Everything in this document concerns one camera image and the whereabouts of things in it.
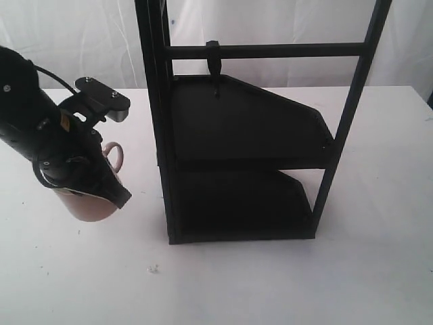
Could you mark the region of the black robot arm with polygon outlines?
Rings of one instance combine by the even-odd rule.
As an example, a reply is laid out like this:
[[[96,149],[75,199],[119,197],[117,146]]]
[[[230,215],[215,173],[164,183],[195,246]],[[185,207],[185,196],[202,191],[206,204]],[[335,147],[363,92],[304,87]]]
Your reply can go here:
[[[1,48],[1,141],[31,163],[44,187],[102,198],[121,209],[132,195],[118,180],[95,126],[107,119],[122,122],[130,99],[81,77],[72,95],[56,104],[40,87],[41,71]]]

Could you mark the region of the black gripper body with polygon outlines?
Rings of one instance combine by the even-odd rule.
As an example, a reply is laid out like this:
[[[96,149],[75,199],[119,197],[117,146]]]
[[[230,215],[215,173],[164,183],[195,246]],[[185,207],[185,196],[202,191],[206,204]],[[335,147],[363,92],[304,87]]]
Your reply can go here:
[[[78,190],[91,187],[104,173],[101,135],[94,129],[105,120],[105,108],[95,102],[63,101],[57,117],[37,125],[42,140],[32,153],[32,169],[46,188]]]

